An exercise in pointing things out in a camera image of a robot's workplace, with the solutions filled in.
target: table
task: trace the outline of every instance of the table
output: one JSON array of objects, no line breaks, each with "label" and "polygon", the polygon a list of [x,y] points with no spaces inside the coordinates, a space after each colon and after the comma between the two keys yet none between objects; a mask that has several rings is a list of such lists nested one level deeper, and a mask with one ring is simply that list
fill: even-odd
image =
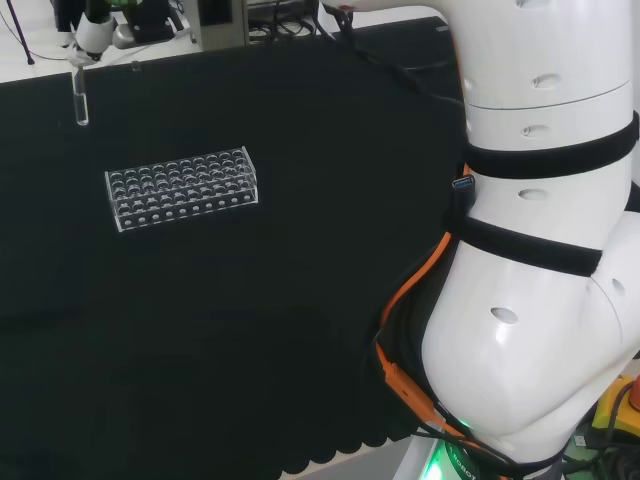
[{"label": "table", "polygon": [[[359,34],[420,65],[441,25]],[[409,435],[362,359],[440,238],[463,112],[320,38],[139,66],[86,72],[85,128],[68,76],[0,86],[0,477],[276,479]],[[241,145],[258,206],[116,231],[104,171]]]}]

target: metal stand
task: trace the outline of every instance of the metal stand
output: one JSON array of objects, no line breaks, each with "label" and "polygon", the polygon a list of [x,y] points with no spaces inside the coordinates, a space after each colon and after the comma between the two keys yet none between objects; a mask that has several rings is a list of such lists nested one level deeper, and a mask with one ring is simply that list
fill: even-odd
[{"label": "metal stand", "polygon": [[13,17],[13,23],[18,30],[18,35],[20,36],[20,41],[22,42],[22,48],[24,48],[24,53],[27,55],[27,63],[29,65],[33,65],[33,58],[31,58],[31,52],[29,51],[29,47],[27,46],[27,41],[24,39],[24,35],[22,34],[22,28],[20,28],[20,22],[18,22],[18,17],[16,16],[16,12],[13,9],[13,5],[11,4],[11,0],[7,0],[7,5],[9,5],[9,11],[11,11],[11,16]]}]

